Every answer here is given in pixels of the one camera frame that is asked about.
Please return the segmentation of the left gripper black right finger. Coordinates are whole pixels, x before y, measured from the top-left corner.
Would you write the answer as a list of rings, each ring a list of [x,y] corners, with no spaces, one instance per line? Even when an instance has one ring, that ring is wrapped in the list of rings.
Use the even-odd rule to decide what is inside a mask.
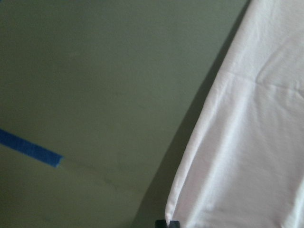
[[[180,228],[180,222],[179,221],[170,221],[169,228]]]

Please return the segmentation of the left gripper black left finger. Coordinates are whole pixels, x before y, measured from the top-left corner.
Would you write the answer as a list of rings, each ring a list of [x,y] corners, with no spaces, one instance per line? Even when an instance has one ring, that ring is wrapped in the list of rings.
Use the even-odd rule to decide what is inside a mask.
[[[167,228],[166,220],[156,220],[155,221],[155,228]]]

